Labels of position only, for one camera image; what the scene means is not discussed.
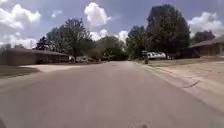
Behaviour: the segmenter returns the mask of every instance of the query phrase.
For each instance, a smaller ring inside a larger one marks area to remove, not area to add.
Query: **street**
[[[18,81],[0,86],[0,118],[7,128],[224,127],[222,112],[131,62]]]

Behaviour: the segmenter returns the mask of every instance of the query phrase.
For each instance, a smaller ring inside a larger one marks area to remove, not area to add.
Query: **brick house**
[[[0,54],[0,65],[32,65],[69,62],[66,54],[30,49],[8,49]]]
[[[218,38],[192,44],[189,48],[200,56],[224,56],[224,35]]]

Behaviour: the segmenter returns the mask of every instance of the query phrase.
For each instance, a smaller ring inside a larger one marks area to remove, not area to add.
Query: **sky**
[[[171,4],[187,20],[191,36],[224,34],[224,0],[0,0],[0,45],[34,47],[53,27],[82,18],[94,40],[106,35],[125,41],[134,25],[147,25],[152,6]]]

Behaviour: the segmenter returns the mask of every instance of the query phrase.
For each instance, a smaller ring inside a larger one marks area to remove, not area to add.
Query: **grass lawn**
[[[187,65],[187,64],[206,63],[215,61],[224,61],[224,59],[198,58],[198,59],[179,59],[179,60],[151,60],[149,61],[149,65],[154,67],[167,67],[167,66]]]
[[[27,74],[35,73],[35,72],[39,72],[39,70],[35,68],[28,68],[28,67],[0,65],[0,78],[27,75]]]

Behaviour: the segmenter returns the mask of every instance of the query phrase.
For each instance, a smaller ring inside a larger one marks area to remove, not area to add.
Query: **white car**
[[[148,52],[148,59],[166,59],[166,54],[163,52]]]

